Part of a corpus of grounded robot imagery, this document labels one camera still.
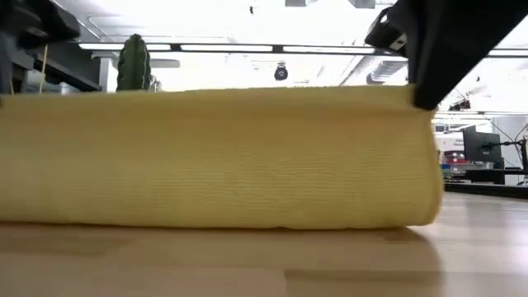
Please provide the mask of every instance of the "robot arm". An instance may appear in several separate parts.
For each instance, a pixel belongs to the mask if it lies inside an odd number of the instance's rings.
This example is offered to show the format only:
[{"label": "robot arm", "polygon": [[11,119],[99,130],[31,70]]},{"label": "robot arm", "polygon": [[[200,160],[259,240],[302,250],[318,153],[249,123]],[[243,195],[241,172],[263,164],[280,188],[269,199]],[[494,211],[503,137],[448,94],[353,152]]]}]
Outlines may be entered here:
[{"label": "robot arm", "polygon": [[365,42],[408,58],[414,105],[432,111],[528,14],[528,1],[398,0]]}]

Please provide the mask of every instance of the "yellow towel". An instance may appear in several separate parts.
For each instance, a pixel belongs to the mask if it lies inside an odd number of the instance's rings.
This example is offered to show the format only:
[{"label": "yellow towel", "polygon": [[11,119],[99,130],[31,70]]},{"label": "yellow towel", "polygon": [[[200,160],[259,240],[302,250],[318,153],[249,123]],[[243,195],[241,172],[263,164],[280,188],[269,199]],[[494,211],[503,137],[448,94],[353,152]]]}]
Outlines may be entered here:
[{"label": "yellow towel", "polygon": [[4,97],[0,220],[191,228],[430,223],[412,87]]}]

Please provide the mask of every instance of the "wooden table surface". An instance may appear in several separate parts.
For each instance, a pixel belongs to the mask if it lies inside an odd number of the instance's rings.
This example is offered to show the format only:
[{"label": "wooden table surface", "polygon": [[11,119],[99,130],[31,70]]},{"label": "wooden table surface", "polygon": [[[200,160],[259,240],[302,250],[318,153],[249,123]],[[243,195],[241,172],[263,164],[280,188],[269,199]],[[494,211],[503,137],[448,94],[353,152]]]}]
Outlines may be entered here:
[{"label": "wooden table surface", "polygon": [[528,201],[446,194],[380,231],[0,224],[0,296],[528,296]]}]

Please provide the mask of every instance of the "cactus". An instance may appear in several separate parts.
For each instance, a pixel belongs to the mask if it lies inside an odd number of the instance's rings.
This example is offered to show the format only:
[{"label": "cactus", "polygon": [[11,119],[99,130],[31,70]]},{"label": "cactus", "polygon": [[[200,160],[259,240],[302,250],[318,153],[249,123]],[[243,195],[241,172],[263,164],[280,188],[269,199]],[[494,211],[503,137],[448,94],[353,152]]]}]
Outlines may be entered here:
[{"label": "cactus", "polygon": [[150,54],[140,35],[132,35],[119,54],[117,92],[148,90],[150,86]]}]

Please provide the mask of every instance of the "computer monitor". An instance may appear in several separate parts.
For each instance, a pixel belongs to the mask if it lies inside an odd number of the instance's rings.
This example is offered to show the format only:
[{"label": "computer monitor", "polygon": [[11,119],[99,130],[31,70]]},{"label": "computer monitor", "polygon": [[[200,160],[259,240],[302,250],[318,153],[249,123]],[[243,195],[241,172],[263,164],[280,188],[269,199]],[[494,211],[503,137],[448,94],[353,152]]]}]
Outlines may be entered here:
[{"label": "computer monitor", "polygon": [[502,164],[502,151],[499,134],[477,132],[474,127],[462,131],[464,153],[468,161]]}]

